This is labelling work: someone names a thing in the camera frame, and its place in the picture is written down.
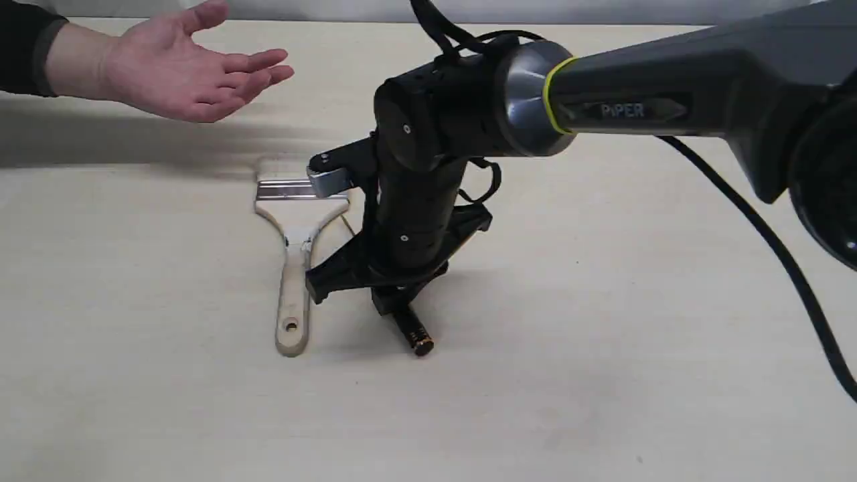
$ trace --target white table surface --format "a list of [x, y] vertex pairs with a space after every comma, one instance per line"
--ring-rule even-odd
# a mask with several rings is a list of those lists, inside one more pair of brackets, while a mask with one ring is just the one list
[[[584, 55], [682, 29], [532, 30]], [[297, 75], [207, 126], [0, 98], [0, 480], [857, 479], [857, 406], [779, 262], [652, 138], [504, 161], [491, 231], [415, 303], [427, 358], [365, 291], [314, 308], [308, 351], [280, 357], [282, 246], [247, 166], [362, 138], [375, 87], [436, 51], [413, 25], [199, 39], [282, 46]], [[724, 143], [689, 142], [752, 196]], [[760, 208], [857, 363], [854, 273], [787, 198]]]

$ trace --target wall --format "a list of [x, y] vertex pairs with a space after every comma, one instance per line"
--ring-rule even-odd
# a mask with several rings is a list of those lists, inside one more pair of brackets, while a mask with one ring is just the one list
[[[454, 21], [715, 24], [811, 0], [434, 0]], [[199, 0], [31, 0], [69, 16], [147, 17]], [[408, 0], [231, 0], [232, 17], [306, 21], [412, 21]]]

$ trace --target robotic arm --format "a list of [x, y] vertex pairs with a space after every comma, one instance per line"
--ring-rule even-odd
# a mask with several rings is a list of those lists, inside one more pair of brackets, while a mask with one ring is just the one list
[[[857, 269], [857, 3], [829, 0], [589, 57], [522, 31], [474, 37], [430, 2], [411, 0], [442, 53], [375, 92], [375, 129], [310, 160], [316, 195], [366, 193], [362, 230], [307, 272], [316, 303], [370, 288], [414, 353], [434, 342], [410, 308], [449, 259], [492, 219], [500, 187], [486, 158], [555, 155], [579, 133], [654, 135], [688, 157], [759, 229], [804, 301], [830, 366], [851, 377], [806, 279], [761, 217], [673, 136], [728, 142], [757, 197], [789, 190], [818, 243]], [[472, 55], [463, 55], [464, 51]], [[490, 168], [474, 200], [459, 187], [469, 164]], [[468, 204], [457, 205], [458, 197]]]

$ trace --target black sleeve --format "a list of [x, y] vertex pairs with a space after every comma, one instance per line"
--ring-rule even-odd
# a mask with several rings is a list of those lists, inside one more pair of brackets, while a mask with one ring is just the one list
[[45, 78], [45, 60], [67, 21], [36, 5], [0, 0], [0, 90], [56, 97]]

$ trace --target human hand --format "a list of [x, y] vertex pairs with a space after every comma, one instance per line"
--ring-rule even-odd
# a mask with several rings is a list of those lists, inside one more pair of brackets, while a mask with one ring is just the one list
[[226, 20], [225, 0], [160, 15], [111, 40], [99, 66], [101, 96], [142, 111], [194, 123], [231, 115], [292, 75], [281, 49], [223, 54], [191, 35]]

